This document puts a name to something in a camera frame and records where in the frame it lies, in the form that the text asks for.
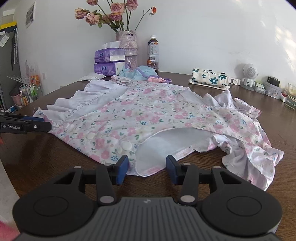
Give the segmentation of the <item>pink floral child dress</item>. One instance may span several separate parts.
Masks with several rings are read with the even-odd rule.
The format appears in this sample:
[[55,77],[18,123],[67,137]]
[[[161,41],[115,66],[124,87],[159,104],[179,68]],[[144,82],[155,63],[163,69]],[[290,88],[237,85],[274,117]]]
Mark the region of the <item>pink floral child dress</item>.
[[92,80],[36,117],[51,133],[100,164],[129,158],[129,175],[151,176],[192,152],[220,148],[227,170],[262,190],[272,183],[283,151],[272,148],[260,110],[229,91],[199,96],[189,88],[148,81],[124,86]]

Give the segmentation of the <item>crumpled white tissue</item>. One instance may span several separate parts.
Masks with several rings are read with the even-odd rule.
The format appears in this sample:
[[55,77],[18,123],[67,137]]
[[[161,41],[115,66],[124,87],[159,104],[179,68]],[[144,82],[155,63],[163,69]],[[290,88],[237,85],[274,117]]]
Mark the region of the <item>crumpled white tissue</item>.
[[91,80],[100,80],[105,78],[106,76],[103,74],[97,74],[97,73],[89,73],[88,75],[85,75],[83,77],[81,77],[80,79],[78,79],[78,81],[91,81]]

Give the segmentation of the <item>lower purple tissue pack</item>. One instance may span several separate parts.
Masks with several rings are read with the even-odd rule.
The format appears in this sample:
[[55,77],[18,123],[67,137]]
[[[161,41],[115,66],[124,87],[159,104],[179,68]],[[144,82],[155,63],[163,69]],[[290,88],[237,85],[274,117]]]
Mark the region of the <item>lower purple tissue pack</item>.
[[95,63],[94,72],[105,76],[119,75],[125,66],[125,61]]

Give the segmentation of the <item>purple tissue pack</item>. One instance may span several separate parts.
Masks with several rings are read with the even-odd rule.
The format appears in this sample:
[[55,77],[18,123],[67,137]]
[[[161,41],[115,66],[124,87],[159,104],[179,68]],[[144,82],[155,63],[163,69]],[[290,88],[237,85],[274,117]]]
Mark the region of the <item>purple tissue pack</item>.
[[102,45],[94,55],[95,63],[111,63],[125,60],[125,49],[120,47],[121,41],[108,42]]
[[125,61],[95,63],[94,72],[105,76],[119,75],[125,66]]

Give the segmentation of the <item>upper purple tissue pack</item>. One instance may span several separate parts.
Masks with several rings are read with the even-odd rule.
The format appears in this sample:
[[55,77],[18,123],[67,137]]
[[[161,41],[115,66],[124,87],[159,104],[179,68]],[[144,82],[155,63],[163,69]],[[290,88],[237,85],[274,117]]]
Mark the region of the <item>upper purple tissue pack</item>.
[[120,47],[121,41],[108,42],[102,45],[94,55],[95,63],[111,63],[125,60],[125,49]]

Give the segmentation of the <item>folded cream blue-flower cloth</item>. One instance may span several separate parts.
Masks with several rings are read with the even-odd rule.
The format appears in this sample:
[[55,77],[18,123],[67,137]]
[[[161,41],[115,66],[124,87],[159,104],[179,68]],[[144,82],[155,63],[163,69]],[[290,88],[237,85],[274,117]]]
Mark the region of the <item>folded cream blue-flower cloth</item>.
[[209,69],[194,68],[189,83],[220,90],[230,88],[230,82],[226,73]]

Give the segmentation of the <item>white letter ornament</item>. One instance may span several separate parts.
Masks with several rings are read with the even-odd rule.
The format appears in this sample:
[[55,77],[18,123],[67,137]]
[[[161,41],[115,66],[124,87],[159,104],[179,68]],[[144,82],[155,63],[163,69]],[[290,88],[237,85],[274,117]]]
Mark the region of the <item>white letter ornament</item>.
[[240,85],[241,80],[233,77],[228,78],[229,83],[232,85]]

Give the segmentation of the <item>blue pink purple garment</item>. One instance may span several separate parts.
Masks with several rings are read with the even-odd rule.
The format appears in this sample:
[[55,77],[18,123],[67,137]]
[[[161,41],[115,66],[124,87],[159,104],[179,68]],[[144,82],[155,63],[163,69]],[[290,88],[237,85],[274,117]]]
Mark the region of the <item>blue pink purple garment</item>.
[[136,81],[149,81],[156,83],[171,83],[168,78],[161,78],[154,68],[148,66],[139,66],[134,69],[125,68],[119,73],[120,77],[129,78]]

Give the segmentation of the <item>white robot figure speaker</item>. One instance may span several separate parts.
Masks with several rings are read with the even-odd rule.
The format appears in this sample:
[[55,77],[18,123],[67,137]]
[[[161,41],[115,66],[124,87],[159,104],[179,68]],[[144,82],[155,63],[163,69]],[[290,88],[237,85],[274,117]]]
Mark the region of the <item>white robot figure speaker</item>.
[[258,70],[253,64],[246,64],[243,67],[243,75],[240,86],[244,89],[254,91],[255,78],[258,76]]

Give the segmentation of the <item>grey printed tin box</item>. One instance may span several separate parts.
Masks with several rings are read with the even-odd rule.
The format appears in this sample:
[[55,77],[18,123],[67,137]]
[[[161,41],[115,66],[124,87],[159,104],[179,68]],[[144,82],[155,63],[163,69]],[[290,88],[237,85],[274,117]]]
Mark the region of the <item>grey printed tin box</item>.
[[265,89],[265,95],[275,99],[280,99],[282,93],[282,89],[280,87],[270,84],[267,81],[264,82],[263,85]]

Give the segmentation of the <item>purple textured vase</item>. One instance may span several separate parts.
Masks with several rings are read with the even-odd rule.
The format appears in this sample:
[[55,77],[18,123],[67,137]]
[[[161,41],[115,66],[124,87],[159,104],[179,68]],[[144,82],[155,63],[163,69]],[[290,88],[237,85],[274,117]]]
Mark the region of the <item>purple textured vase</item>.
[[125,50],[125,62],[130,69],[137,68],[138,42],[134,31],[121,31],[115,34],[116,41],[120,42],[120,48]]

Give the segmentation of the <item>black charger block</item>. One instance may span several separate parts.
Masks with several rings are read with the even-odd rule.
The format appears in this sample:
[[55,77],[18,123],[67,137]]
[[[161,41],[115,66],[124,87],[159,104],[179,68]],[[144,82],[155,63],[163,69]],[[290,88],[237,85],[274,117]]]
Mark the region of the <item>black charger block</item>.
[[274,85],[274,86],[277,86],[277,87],[280,86],[280,81],[277,78],[273,77],[273,76],[267,77],[267,82]]

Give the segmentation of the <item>oolong tea bottle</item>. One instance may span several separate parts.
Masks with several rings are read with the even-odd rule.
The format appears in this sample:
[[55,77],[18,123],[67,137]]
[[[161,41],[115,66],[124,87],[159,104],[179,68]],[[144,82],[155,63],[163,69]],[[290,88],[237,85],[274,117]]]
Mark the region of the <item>oolong tea bottle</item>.
[[147,42],[147,66],[153,68],[156,72],[159,70],[159,42],[156,35],[151,35]]

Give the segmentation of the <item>dried rose bouquet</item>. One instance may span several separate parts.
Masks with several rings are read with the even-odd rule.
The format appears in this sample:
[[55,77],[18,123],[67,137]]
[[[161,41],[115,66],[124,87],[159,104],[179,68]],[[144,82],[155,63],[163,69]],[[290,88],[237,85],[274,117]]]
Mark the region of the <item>dried rose bouquet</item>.
[[74,10],[76,20],[85,20],[90,26],[97,25],[102,28],[103,25],[109,26],[114,32],[130,31],[130,22],[132,12],[138,8],[138,1],[107,1],[109,12],[105,11],[99,4],[99,1],[86,1],[98,10],[89,11],[83,8]]

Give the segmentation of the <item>clear drinking glass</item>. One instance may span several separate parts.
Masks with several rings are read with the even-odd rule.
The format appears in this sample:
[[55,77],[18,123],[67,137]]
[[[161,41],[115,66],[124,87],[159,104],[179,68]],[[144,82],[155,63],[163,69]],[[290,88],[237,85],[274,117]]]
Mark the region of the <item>clear drinking glass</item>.
[[296,109],[296,87],[292,84],[287,86],[287,99],[285,102],[287,108]]

